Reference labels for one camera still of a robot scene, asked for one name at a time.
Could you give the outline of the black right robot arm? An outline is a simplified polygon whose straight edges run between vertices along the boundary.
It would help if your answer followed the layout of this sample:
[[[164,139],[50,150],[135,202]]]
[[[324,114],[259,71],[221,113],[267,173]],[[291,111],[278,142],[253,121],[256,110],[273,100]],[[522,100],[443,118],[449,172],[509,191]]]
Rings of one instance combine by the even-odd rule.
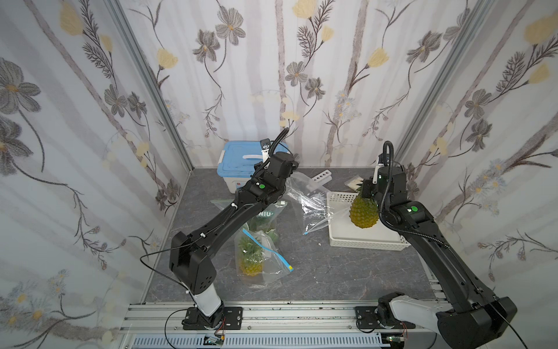
[[[392,328],[411,323],[435,332],[450,348],[479,348],[511,327],[517,306],[500,298],[468,267],[441,233],[428,209],[409,199],[406,174],[395,166],[386,141],[373,176],[363,183],[364,199],[376,204],[379,221],[402,236],[421,256],[446,296],[446,305],[417,300],[401,292],[379,298],[376,321]]]

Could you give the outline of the yellow pineapple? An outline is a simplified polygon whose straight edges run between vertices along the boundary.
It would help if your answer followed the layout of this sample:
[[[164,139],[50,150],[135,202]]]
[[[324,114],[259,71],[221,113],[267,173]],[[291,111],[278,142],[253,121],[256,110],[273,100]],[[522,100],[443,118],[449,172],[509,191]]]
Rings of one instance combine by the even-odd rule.
[[[238,251],[241,254],[240,268],[244,275],[258,276],[263,272],[264,252],[258,242],[247,236],[241,237]]]
[[[350,207],[350,220],[356,227],[366,229],[378,223],[379,212],[377,204],[373,199],[362,197],[362,186],[363,183],[357,184],[357,196]]]

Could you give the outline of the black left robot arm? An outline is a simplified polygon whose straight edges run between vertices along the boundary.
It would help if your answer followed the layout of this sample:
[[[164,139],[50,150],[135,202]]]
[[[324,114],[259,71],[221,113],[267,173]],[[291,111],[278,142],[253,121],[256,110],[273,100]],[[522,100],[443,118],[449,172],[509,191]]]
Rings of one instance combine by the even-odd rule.
[[[164,250],[170,253],[172,281],[188,291],[206,327],[215,328],[225,309],[213,285],[217,270],[212,257],[245,223],[281,199],[286,193],[287,179],[298,168],[292,154],[276,152],[288,133],[286,127],[271,142],[267,159],[254,166],[254,174],[236,190],[228,208],[189,234],[176,233],[171,247]]]

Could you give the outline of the clear bag blue zipper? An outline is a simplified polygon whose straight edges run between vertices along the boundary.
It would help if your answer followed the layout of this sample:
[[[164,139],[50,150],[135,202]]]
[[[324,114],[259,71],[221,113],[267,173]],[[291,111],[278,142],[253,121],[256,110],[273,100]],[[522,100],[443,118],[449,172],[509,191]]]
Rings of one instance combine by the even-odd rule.
[[[235,263],[238,277],[251,288],[266,288],[294,271],[268,234],[247,228],[235,237]]]
[[[286,196],[293,204],[303,235],[319,231],[329,224],[329,193],[330,190],[301,172],[294,172],[286,181]]]

